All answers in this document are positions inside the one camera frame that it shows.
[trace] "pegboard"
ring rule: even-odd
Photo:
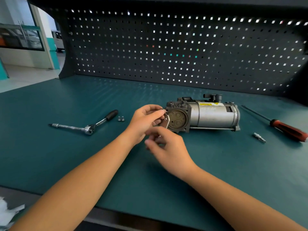
[[[100,1],[46,9],[65,16],[76,74],[281,96],[308,60],[306,20]]]

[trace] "compressor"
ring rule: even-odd
[[[178,133],[189,129],[239,131],[240,111],[233,102],[222,103],[222,95],[204,94],[208,100],[193,100],[180,97],[169,101],[166,114],[169,116],[168,129]]]

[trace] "forearm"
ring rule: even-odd
[[[132,147],[129,133],[122,133],[60,179],[10,230],[74,230],[101,197]]]
[[[195,167],[185,181],[236,230],[306,230],[241,190]]]

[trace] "crumpled paper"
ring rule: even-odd
[[[3,197],[0,197],[0,231],[8,230],[13,222],[10,222],[13,217],[25,208],[25,205],[21,205],[12,210],[7,209],[7,202]]]

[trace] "green tabletop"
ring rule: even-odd
[[[308,131],[308,107],[253,94],[73,76],[0,93],[0,185],[43,194],[67,172],[110,143],[129,124],[135,109],[149,103],[203,93],[245,104],[269,118]],[[92,135],[51,128],[84,127],[113,109],[117,118]],[[308,143],[294,142],[262,118],[240,108],[239,132],[180,133],[195,163],[308,228]],[[267,142],[252,137],[256,132]],[[145,149],[133,148],[97,203],[104,209],[202,230],[231,230],[193,189],[168,174]]]

